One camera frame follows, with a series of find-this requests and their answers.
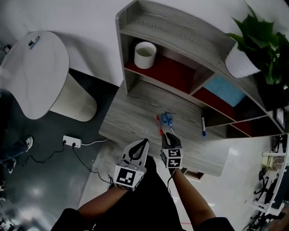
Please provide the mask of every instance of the pen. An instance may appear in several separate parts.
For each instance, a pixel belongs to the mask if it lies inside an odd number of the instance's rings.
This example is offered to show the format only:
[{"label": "pen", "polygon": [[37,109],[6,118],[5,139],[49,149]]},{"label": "pen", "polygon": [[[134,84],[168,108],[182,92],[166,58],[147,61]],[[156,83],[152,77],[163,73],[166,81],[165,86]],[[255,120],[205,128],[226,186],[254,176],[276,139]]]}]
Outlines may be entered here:
[{"label": "pen", "polygon": [[205,119],[202,117],[203,136],[206,136]]},{"label": "pen", "polygon": [[35,41],[30,45],[30,50],[35,46],[35,44],[38,42],[38,40],[40,39],[40,37],[38,36]]},{"label": "pen", "polygon": [[157,122],[158,122],[158,129],[159,129],[159,132],[161,133],[161,136],[163,136],[163,130],[162,130],[161,123],[159,122],[159,117],[158,117],[158,115],[157,115]]}]

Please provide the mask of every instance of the desk surface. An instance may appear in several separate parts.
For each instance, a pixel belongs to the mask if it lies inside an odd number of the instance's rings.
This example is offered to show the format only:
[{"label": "desk surface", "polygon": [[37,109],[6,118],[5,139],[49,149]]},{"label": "desk surface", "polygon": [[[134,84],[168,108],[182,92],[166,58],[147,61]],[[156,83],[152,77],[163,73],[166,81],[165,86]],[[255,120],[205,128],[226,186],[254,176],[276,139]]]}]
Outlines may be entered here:
[{"label": "desk surface", "polygon": [[[202,136],[201,109],[170,92],[138,81],[128,95],[118,90],[99,133],[122,147],[138,140],[149,140],[149,155],[159,157],[161,136],[156,115],[170,112],[172,126],[184,148],[183,166],[220,176],[227,160],[229,139],[222,139],[226,127],[213,127]],[[162,126],[164,132],[170,132]]]},{"label": "desk surface", "polygon": [[[28,43],[40,37],[33,49]],[[9,51],[0,68],[0,88],[10,91],[30,119],[44,116],[60,94],[69,70],[69,57],[59,37],[32,32]]]}]

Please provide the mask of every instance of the red shelf panel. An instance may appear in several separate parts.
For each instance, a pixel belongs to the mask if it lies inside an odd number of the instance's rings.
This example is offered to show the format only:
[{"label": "red shelf panel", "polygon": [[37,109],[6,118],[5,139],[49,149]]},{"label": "red shelf panel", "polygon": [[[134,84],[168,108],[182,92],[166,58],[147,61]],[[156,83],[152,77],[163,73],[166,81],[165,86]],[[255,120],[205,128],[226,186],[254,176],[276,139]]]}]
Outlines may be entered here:
[{"label": "red shelf panel", "polygon": [[125,68],[141,75],[146,75],[184,93],[189,94],[195,70],[162,55],[156,55],[154,65],[149,69],[138,68],[129,60]]},{"label": "red shelf panel", "polygon": [[236,121],[235,109],[207,89],[201,88],[195,94],[193,94],[193,97],[211,106],[212,108],[224,113],[225,115]]}]

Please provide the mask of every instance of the black shirt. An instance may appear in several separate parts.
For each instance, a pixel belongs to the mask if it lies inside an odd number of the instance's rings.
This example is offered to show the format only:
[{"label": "black shirt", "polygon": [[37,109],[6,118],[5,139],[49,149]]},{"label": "black shirt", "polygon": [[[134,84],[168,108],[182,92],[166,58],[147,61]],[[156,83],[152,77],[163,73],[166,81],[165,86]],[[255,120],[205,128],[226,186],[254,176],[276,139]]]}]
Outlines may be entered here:
[{"label": "black shirt", "polygon": [[[134,192],[127,192],[112,208],[95,221],[95,230],[183,230],[177,208],[167,187],[156,172],[152,157],[146,161],[147,173]],[[82,215],[71,208],[63,211],[51,231],[83,231]],[[234,231],[224,217],[201,223],[196,231]]]}]

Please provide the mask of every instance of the blue scissor handle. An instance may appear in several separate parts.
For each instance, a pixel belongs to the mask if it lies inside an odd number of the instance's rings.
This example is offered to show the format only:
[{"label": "blue scissor handle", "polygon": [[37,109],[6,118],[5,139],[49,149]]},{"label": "blue scissor handle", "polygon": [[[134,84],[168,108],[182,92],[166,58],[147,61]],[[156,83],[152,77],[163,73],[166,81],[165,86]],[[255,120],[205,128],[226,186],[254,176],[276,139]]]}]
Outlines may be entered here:
[{"label": "blue scissor handle", "polygon": [[165,125],[172,126],[172,116],[169,113],[162,114],[162,122]]}]

